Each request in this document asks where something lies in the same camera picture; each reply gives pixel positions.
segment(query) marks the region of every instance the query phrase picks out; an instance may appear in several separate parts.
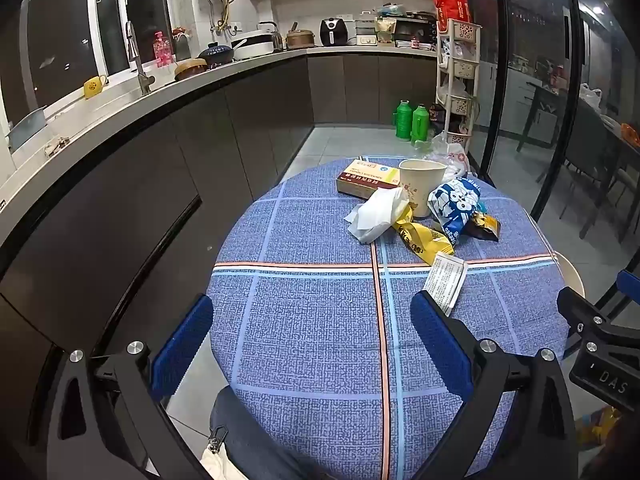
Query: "paper cup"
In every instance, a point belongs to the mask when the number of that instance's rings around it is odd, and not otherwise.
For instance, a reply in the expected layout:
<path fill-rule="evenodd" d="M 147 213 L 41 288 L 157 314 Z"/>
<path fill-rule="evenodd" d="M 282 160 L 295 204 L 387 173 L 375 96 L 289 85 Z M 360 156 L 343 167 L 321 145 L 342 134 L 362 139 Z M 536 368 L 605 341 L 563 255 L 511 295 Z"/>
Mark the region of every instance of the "paper cup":
<path fill-rule="evenodd" d="M 429 195 L 442 184 L 447 167 L 439 162 L 409 158 L 400 163 L 400 187 L 409 194 L 409 202 L 415 205 L 414 216 L 423 218 L 429 214 Z"/>

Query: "stack of papers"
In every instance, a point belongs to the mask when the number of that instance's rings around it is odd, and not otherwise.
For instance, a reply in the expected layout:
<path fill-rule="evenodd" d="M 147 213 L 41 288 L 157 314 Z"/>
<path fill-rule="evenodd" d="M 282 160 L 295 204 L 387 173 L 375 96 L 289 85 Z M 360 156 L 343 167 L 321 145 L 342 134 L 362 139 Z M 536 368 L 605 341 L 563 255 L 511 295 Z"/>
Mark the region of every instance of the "stack of papers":
<path fill-rule="evenodd" d="M 447 317 L 456 305 L 467 270 L 468 263 L 464 260 L 440 251 L 436 254 L 423 290 L 431 295 Z"/>

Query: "pink bottle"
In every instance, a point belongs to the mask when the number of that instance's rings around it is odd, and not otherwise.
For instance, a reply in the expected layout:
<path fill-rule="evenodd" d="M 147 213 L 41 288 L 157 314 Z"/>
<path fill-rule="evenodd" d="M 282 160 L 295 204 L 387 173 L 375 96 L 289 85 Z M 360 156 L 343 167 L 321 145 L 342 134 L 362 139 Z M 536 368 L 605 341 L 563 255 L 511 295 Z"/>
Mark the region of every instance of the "pink bottle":
<path fill-rule="evenodd" d="M 156 63 L 158 66 L 166 66 L 172 63 L 171 43 L 168 38 L 162 36 L 161 30 L 156 32 L 154 54 L 156 55 Z"/>

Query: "blue snack bag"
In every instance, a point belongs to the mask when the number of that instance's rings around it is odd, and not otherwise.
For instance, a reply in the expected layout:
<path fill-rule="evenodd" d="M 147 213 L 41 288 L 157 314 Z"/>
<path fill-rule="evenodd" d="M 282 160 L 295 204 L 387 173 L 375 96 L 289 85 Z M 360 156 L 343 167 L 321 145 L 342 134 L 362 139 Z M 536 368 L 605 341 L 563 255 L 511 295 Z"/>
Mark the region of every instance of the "blue snack bag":
<path fill-rule="evenodd" d="M 480 201 L 480 188 L 466 178 L 441 184 L 429 195 L 429 209 L 438 219 L 444 234 L 455 246 L 462 229 Z"/>

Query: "red bag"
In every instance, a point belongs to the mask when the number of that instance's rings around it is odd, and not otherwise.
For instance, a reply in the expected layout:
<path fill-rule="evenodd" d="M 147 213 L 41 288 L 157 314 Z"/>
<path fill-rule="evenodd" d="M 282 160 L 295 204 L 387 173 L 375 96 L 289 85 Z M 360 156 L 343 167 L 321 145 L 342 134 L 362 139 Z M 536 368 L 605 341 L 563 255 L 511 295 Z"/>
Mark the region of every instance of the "red bag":
<path fill-rule="evenodd" d="M 467 0 L 433 0 L 438 9 L 438 29 L 447 31 L 447 20 L 452 18 L 460 22 L 470 22 L 471 13 Z"/>

